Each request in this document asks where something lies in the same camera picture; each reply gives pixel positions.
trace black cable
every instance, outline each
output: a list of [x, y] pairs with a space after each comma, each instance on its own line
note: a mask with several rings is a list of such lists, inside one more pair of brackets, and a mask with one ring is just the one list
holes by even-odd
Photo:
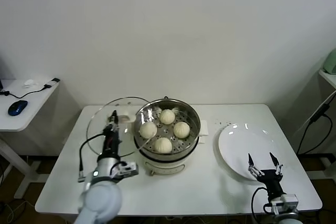
[[334, 96], [331, 98], [331, 100], [327, 103], [327, 105], [329, 105], [331, 102], [332, 102], [332, 100], [334, 100], [334, 98], [336, 97], [336, 94], [334, 94]]
[[272, 205], [271, 205], [270, 203], [267, 203], [267, 204], [264, 204], [264, 206], [263, 206], [263, 210], [264, 210], [264, 212], [265, 212], [267, 215], [272, 215], [273, 213], [272, 213], [272, 212], [268, 212], [268, 211], [266, 210], [266, 207], [272, 207]]
[[316, 145], [314, 148], [310, 149], [309, 151], [306, 151], [306, 152], [302, 153], [301, 155], [307, 154], [308, 152], [311, 152], [311, 151], [315, 150], [317, 147], [319, 147], [321, 144], [323, 144], [323, 142], [324, 142], [324, 141], [328, 138], [328, 136], [330, 135], [331, 130], [332, 130], [332, 127], [333, 127], [333, 125], [332, 125], [332, 120], [331, 120], [331, 118], [328, 117], [326, 114], [323, 114], [322, 116], [324, 116], [325, 118], [327, 118], [327, 119], [329, 120], [329, 122], [330, 122], [330, 128], [329, 128], [329, 131], [328, 131], [327, 135], [324, 137], [324, 139], [323, 139], [318, 145]]
[[126, 155], [122, 155], [122, 156], [120, 156], [120, 157], [127, 157], [127, 156], [132, 155], [132, 154], [134, 154], [134, 152], [131, 152], [131, 153], [126, 154]]
[[26, 95], [29, 95], [29, 94], [32, 94], [32, 93], [38, 93], [38, 92], [41, 92], [41, 91], [43, 91], [43, 90], [45, 90], [45, 89], [47, 89], [47, 87], [43, 87], [43, 88], [41, 88], [40, 90], [36, 90], [36, 91], [32, 91], [32, 92], [28, 92], [28, 93], [24, 94], [24, 95], [21, 96], [21, 97], [18, 97], [18, 96], [14, 95], [14, 94], [12, 94], [12, 93], [10, 93], [10, 92], [8, 93], [8, 95], [11, 95], [11, 96], [13, 96], [13, 97], [15, 97], [15, 98], [17, 98], [17, 99], [21, 99], [21, 98], [25, 97]]
[[111, 169], [110, 169], [110, 176], [112, 174], [112, 171], [113, 169], [117, 166], [117, 165], [120, 165], [120, 164], [123, 164], [123, 165], [127, 165], [127, 163], [125, 161], [119, 161], [119, 162], [116, 162], [114, 165], [112, 165]]
[[0, 187], [2, 186], [2, 183], [4, 182], [4, 177], [5, 177], [5, 173], [4, 173], [4, 169], [2, 168], [2, 165], [0, 164], [0, 171], [1, 171], [1, 182], [0, 182]]
[[258, 187], [258, 188], [254, 191], [254, 193], [253, 193], [253, 195], [252, 195], [252, 199], [251, 199], [251, 211], [252, 211], [252, 216], [253, 216], [254, 220], [257, 222], [257, 224], [260, 224], [260, 222], [257, 220], [256, 214], [254, 213], [254, 209], [253, 209], [253, 201], [254, 201], [254, 197], [255, 197], [256, 194], [257, 194], [257, 191], [262, 190], [262, 189], [265, 190], [265, 191], [267, 191], [267, 189], [266, 189], [265, 187]]
[[82, 145], [80, 146], [79, 148], [79, 171], [82, 172], [83, 171], [83, 160], [82, 160], [82, 149], [83, 149], [83, 146], [86, 145], [88, 142], [90, 142], [92, 139], [95, 139], [99, 136], [104, 136], [104, 134], [100, 133], [100, 134], [97, 134], [93, 137], [90, 137], [89, 139], [85, 140], [84, 143], [82, 143]]
[[304, 133], [303, 133], [303, 135], [302, 135], [302, 138], [301, 138], [301, 141], [300, 141], [300, 144], [299, 144], [299, 148], [298, 148], [298, 150], [296, 151], [296, 155], [299, 155], [299, 151], [300, 151], [300, 149], [301, 149], [301, 145], [302, 145], [302, 143], [303, 143], [303, 140], [305, 139], [307, 130], [308, 130], [308, 128], [309, 128], [309, 126], [310, 126], [311, 124], [312, 124], [312, 122], [309, 122], [308, 125], [307, 125], [307, 127], [306, 127], [306, 129], [304, 130]]

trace blue mouse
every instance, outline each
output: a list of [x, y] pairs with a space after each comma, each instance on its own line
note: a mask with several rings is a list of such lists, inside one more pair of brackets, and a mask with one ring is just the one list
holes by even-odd
[[25, 100], [19, 100], [14, 102], [11, 106], [9, 106], [8, 114], [11, 116], [19, 115], [22, 110], [27, 106], [28, 102]]

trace power cord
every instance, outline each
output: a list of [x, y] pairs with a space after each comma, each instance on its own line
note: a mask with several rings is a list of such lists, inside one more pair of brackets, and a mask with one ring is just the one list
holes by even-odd
[[13, 96], [13, 97], [15, 97], [15, 98], [17, 98], [17, 99], [22, 99], [23, 97], [25, 97], [25, 96], [27, 96], [27, 95], [29, 95], [29, 94], [33, 94], [33, 93], [38, 93], [38, 92], [41, 92], [41, 91], [43, 91], [43, 90], [45, 90], [45, 89], [50, 89], [53, 85], [55, 85], [57, 82], [59, 82], [60, 81], [60, 79], [58, 79], [58, 78], [53, 78], [51, 81], [49, 81], [47, 84], [44, 84], [44, 86], [43, 86], [43, 88], [41, 88], [40, 90], [36, 90], [36, 91], [31, 91], [31, 92], [28, 92], [28, 93], [26, 93], [26, 94], [24, 94], [23, 96], [21, 96], [21, 97], [18, 97], [17, 95], [14, 95], [14, 94], [12, 94], [10, 91], [0, 91], [0, 95], [4, 95], [4, 96], [9, 96], [9, 95], [11, 95], [11, 96]]
[[265, 190], [265, 191], [267, 191], [267, 189], [266, 189], [265, 187], [258, 187], [258, 188], [254, 191], [254, 193], [253, 193], [253, 195], [252, 195], [252, 200], [251, 200], [251, 212], [252, 212], [252, 217], [254, 218], [254, 220], [255, 220], [255, 222], [256, 222], [257, 224], [260, 224], [260, 221], [257, 219], [257, 216], [256, 216], [256, 214], [254, 213], [253, 202], [254, 202], [254, 197], [256, 196], [256, 194], [257, 194], [257, 192], [258, 192], [259, 190]]
[[0, 164], [0, 172], [1, 172], [1, 182], [0, 182], [0, 187], [2, 186], [2, 183], [4, 182], [4, 169], [2, 168], [2, 165]]
[[[14, 223], [14, 222], [16, 222], [16, 221], [23, 215], [23, 213], [24, 213], [25, 210], [26, 210], [26, 205], [27, 205], [27, 204], [30, 205], [30, 206], [33, 207], [33, 208], [35, 207], [33, 204], [31, 204], [31, 203], [28, 202], [27, 200], [22, 199], [23, 202], [22, 202], [20, 205], [18, 205], [15, 209], [13, 209], [9, 204], [11, 204], [11, 203], [13, 203], [13, 202], [15, 202], [15, 201], [17, 201], [17, 200], [19, 200], [19, 199], [13, 199], [12, 201], [10, 201], [10, 202], [7, 203], [7, 204], [5, 204], [5, 203], [3, 203], [3, 202], [0, 204], [0, 206], [1, 206], [1, 207], [0, 207], [0, 214], [3, 213], [3, 211], [5, 210], [6, 207], [11, 211], [10, 214], [7, 216], [7, 223], [8, 223], [8, 224], [9, 224], [9, 223]], [[18, 216], [16, 216], [16, 217], [14, 218], [14, 214], [15, 214], [15, 212], [18, 211], [19, 208], [20, 208], [22, 205], [24, 205], [23, 210], [19, 213]]]
[[47, 88], [44, 86], [44, 87], [41, 88], [40, 90], [36, 90], [36, 91], [32, 91], [32, 92], [28, 92], [28, 93], [24, 94], [24, 95], [21, 96], [21, 97], [18, 97], [18, 96], [16, 96], [16, 95], [10, 93], [9, 91], [0, 91], [0, 95], [2, 94], [2, 95], [4, 95], [4, 96], [6, 96], [6, 97], [9, 96], [9, 95], [11, 95], [11, 96], [13, 96], [13, 97], [15, 97], [15, 98], [17, 98], [17, 99], [21, 99], [21, 98], [25, 97], [26, 95], [29, 95], [29, 94], [32, 94], [32, 93], [38, 93], [38, 92], [41, 92], [41, 91], [43, 91], [43, 90], [45, 90], [45, 89], [47, 89]]
[[93, 137], [90, 137], [89, 139], [85, 140], [84, 143], [82, 143], [82, 145], [79, 148], [79, 177], [83, 177], [83, 159], [82, 159], [82, 149], [84, 147], [84, 145], [86, 145], [87, 143], [89, 143], [91, 140], [98, 138], [99, 136], [104, 136], [103, 133], [97, 134]]
[[331, 118], [330, 118], [329, 116], [327, 116], [326, 114], [322, 114], [321, 116], [327, 118], [327, 119], [329, 120], [329, 122], [330, 122], [330, 127], [329, 127], [329, 131], [328, 131], [327, 135], [326, 135], [326, 136], [322, 139], [322, 141], [321, 141], [319, 144], [317, 144], [315, 147], [313, 147], [312, 149], [310, 149], [310, 150], [308, 150], [308, 151], [306, 151], [306, 152], [304, 152], [304, 153], [299, 154], [299, 151], [300, 151], [302, 142], [303, 142], [303, 140], [305, 139], [307, 130], [308, 130], [308, 128], [313, 124], [313, 122], [309, 122], [309, 124], [307, 125], [307, 127], [306, 127], [306, 129], [305, 129], [305, 131], [304, 131], [304, 133], [303, 133], [303, 136], [302, 136], [302, 138], [301, 138], [299, 148], [298, 148], [298, 150], [297, 150], [297, 152], [296, 152], [297, 155], [304, 155], [304, 154], [307, 154], [308, 152], [311, 152], [311, 151], [315, 150], [317, 147], [319, 147], [321, 144], [323, 144], [323, 143], [327, 140], [328, 136], [329, 136], [330, 133], [331, 133], [331, 130], [332, 130], [332, 127], [333, 127], [333, 123], [332, 123]]
[[315, 150], [317, 147], [319, 147], [321, 144], [323, 144], [323, 143], [325, 142], [325, 140], [328, 138], [328, 136], [330, 135], [331, 130], [332, 130], [332, 127], [333, 127], [333, 125], [332, 125], [332, 120], [331, 120], [330, 117], [328, 117], [328, 116], [325, 115], [325, 114], [324, 114], [323, 116], [324, 116], [325, 118], [327, 118], [327, 119], [329, 120], [329, 122], [330, 122], [330, 128], [329, 128], [329, 131], [328, 131], [327, 135], [324, 137], [324, 139], [323, 139], [319, 144], [317, 144], [314, 148], [310, 149], [309, 151], [306, 151], [306, 152], [302, 153], [302, 155], [307, 154], [308, 152], [311, 152], [311, 151]]
[[292, 134], [292, 136], [289, 139], [292, 139], [304, 126], [306, 123], [308, 123], [313, 116], [320, 110], [320, 108], [325, 105], [325, 103], [333, 96], [333, 98], [330, 100], [330, 102], [334, 99], [336, 96], [336, 89], [317, 107], [317, 109], [308, 117], [308, 119]]

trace white table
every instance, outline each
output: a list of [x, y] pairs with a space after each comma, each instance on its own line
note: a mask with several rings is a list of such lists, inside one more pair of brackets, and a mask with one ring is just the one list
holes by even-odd
[[[83, 190], [83, 184], [77, 182], [78, 150], [85, 140], [87, 124], [99, 108], [95, 105], [83, 109], [36, 202], [37, 212], [64, 218], [78, 213], [79, 196]], [[209, 136], [205, 143], [197, 146], [186, 169], [174, 175], [149, 176], [139, 153], [127, 157], [126, 160], [139, 164], [139, 175], [118, 183], [123, 196], [120, 216], [250, 214], [252, 193], [261, 184], [231, 172], [219, 156], [218, 135], [227, 122], [263, 125], [277, 141], [279, 152], [286, 157], [286, 160], [280, 160], [286, 166], [281, 182], [284, 191], [297, 195], [299, 210], [322, 207], [321, 199], [266, 105], [194, 105], [193, 108], [208, 123]], [[123, 141], [132, 143], [131, 139]], [[96, 141], [92, 145], [100, 148], [102, 143]], [[84, 173], [87, 174], [95, 168], [97, 156], [86, 146], [83, 157]], [[266, 202], [266, 192], [258, 192], [255, 212], [263, 212], [262, 206]]]
[[[8, 90], [18, 97], [27, 92], [40, 90], [47, 82], [48, 80], [30, 88], [23, 88], [25, 80], [2, 80], [3, 90]], [[4, 95], [0, 96], [0, 132], [18, 132], [24, 130], [57, 86], [58, 84], [54, 85], [50, 89], [29, 94], [22, 99], [17, 99], [11, 95], [7, 97]], [[26, 100], [28, 101], [28, 105], [19, 115], [10, 116], [7, 112], [8, 108], [11, 104], [18, 100]], [[7, 145], [1, 137], [0, 155], [2, 155], [10, 163], [10, 165], [6, 168], [6, 171], [4, 171], [4, 178], [8, 175], [13, 166], [25, 175], [25, 178], [14, 195], [14, 198], [16, 199], [23, 198], [23, 195], [30, 183], [44, 183], [49, 176], [48, 174], [37, 174], [35, 170], [38, 168], [40, 162], [33, 162], [33, 164], [29, 166]]]

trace cable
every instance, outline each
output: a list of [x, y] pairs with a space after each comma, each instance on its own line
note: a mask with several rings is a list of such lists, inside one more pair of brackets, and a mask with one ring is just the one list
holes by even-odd
[[309, 126], [311, 126], [311, 124], [312, 124], [312, 123], [309, 122], [308, 125], [307, 125], [307, 127], [306, 127], [306, 129], [304, 130], [304, 133], [303, 133], [303, 135], [302, 135], [302, 138], [301, 138], [301, 141], [300, 141], [300, 144], [299, 144], [299, 148], [298, 148], [298, 150], [296, 151], [296, 155], [299, 155], [299, 151], [300, 151], [300, 149], [301, 149], [302, 142], [303, 142], [303, 140], [305, 139], [307, 130], [308, 130]]
[[93, 140], [93, 139], [95, 139], [95, 138], [97, 138], [99, 136], [103, 136], [103, 134], [100, 133], [100, 134], [97, 134], [97, 135], [95, 135], [93, 137], [90, 137], [89, 139], [85, 140], [85, 142], [82, 143], [82, 145], [80, 146], [80, 148], [79, 148], [79, 173], [83, 172], [83, 160], [82, 160], [82, 149], [83, 149], [83, 146], [86, 143], [90, 142], [91, 140]]
[[127, 163], [125, 161], [119, 161], [119, 162], [116, 162], [114, 165], [112, 165], [111, 169], [110, 169], [110, 176], [112, 174], [112, 171], [113, 169], [117, 166], [117, 165], [120, 165], [120, 164], [123, 164], [123, 165], [127, 165]]
[[36, 90], [36, 91], [28, 92], [28, 93], [24, 94], [24, 95], [21, 96], [21, 97], [18, 97], [17, 95], [14, 95], [14, 94], [12, 94], [12, 93], [9, 92], [9, 91], [1, 91], [1, 92], [0, 92], [0, 95], [2, 94], [2, 95], [4, 95], [4, 96], [6, 96], [6, 97], [9, 96], [9, 95], [11, 95], [11, 96], [13, 96], [13, 97], [15, 97], [15, 98], [17, 98], [17, 99], [21, 99], [21, 98], [23, 98], [23, 97], [25, 97], [25, 96], [27, 96], [27, 95], [29, 95], [29, 94], [32, 94], [32, 93], [38, 93], [38, 92], [41, 92], [41, 91], [43, 91], [43, 90], [45, 90], [45, 89], [48, 89], [48, 88], [51, 88], [51, 86], [45, 84], [45, 85], [43, 86], [43, 88], [41, 88], [40, 90]]
[[324, 116], [325, 118], [327, 118], [327, 119], [329, 120], [329, 122], [330, 122], [330, 128], [329, 128], [329, 131], [328, 131], [327, 135], [324, 137], [324, 139], [323, 139], [318, 145], [316, 145], [314, 148], [310, 149], [309, 151], [306, 151], [306, 152], [302, 153], [301, 155], [307, 154], [308, 152], [311, 152], [311, 151], [315, 150], [317, 147], [319, 147], [321, 144], [323, 144], [323, 142], [324, 142], [324, 141], [328, 138], [328, 136], [330, 135], [331, 130], [332, 130], [332, 126], [333, 126], [333, 125], [332, 125], [332, 120], [331, 120], [331, 118], [328, 117], [326, 114], [324, 114], [324, 115], [322, 115], [322, 116]]
[[[9, 204], [6, 204], [5, 206], [9, 208], [9, 210], [11, 211], [10, 214], [7, 216], [7, 223], [13, 223], [15, 221], [17, 221], [22, 214], [24, 213], [25, 209], [26, 209], [26, 204], [30, 205], [31, 207], [35, 208], [35, 206], [33, 204], [31, 204], [30, 202], [24, 200], [20, 205], [18, 205], [14, 210], [10, 207]], [[14, 213], [15, 211], [17, 211], [22, 205], [24, 204], [24, 210], [16, 217], [14, 218]]]
[[292, 139], [304, 126], [306, 123], [309, 122], [309, 120], [315, 115], [315, 113], [324, 105], [326, 101], [328, 101], [334, 94], [336, 94], [336, 90], [334, 90], [318, 107], [317, 109], [308, 117], [308, 119], [292, 134], [290, 139]]
[[334, 100], [334, 98], [336, 97], [336, 94], [334, 94], [334, 96], [331, 98], [331, 100], [327, 103], [327, 105], [330, 105], [330, 103], [332, 102], [332, 100]]
[[265, 191], [267, 191], [267, 189], [266, 189], [265, 187], [258, 187], [258, 188], [254, 191], [254, 193], [253, 193], [253, 195], [252, 195], [252, 199], [251, 199], [251, 211], [252, 211], [252, 216], [253, 216], [254, 220], [257, 222], [257, 224], [260, 224], [260, 222], [257, 220], [256, 214], [254, 213], [254, 209], [253, 209], [253, 201], [254, 201], [254, 197], [255, 197], [256, 194], [257, 194], [257, 191], [262, 190], [262, 189], [265, 190]]
[[[97, 110], [97, 111], [94, 113], [94, 115], [91, 117], [91, 119], [90, 119], [90, 121], [89, 121], [89, 123], [88, 123], [88, 126], [86, 127], [86, 139], [89, 138], [89, 127], [90, 127], [90, 125], [91, 125], [91, 123], [92, 123], [92, 120], [95, 118], [95, 116], [96, 116], [96, 115], [97, 115], [103, 108], [105, 108], [106, 106], [110, 105], [112, 102], [117, 102], [117, 101], [119, 101], [119, 100], [122, 100], [122, 99], [128, 99], [128, 98], [130, 98], [130, 99], [139, 99], [139, 100], [145, 101], [145, 102], [147, 102], [147, 103], [150, 103], [149, 101], [147, 101], [146, 99], [141, 98], [141, 97], [122, 97], [122, 98], [118, 98], [118, 99], [115, 99], [115, 100], [112, 100], [112, 101], [106, 103], [106, 104], [103, 105], [99, 110]], [[99, 155], [99, 153], [96, 152], [96, 151], [91, 147], [90, 144], [88, 144], [88, 146], [89, 146], [90, 150], [92, 150], [94, 153], [96, 153], [97, 155]]]
[[272, 212], [268, 212], [268, 211], [266, 210], [266, 207], [272, 207], [272, 205], [271, 205], [270, 203], [268, 203], [268, 204], [264, 204], [264, 206], [263, 206], [263, 210], [264, 210], [264, 212], [265, 212], [267, 215], [272, 215], [273, 213], [272, 213]]
[[0, 182], [0, 187], [2, 186], [2, 183], [4, 182], [4, 177], [5, 177], [5, 173], [4, 173], [4, 169], [2, 168], [2, 165], [0, 164], [0, 171], [1, 171], [1, 182]]

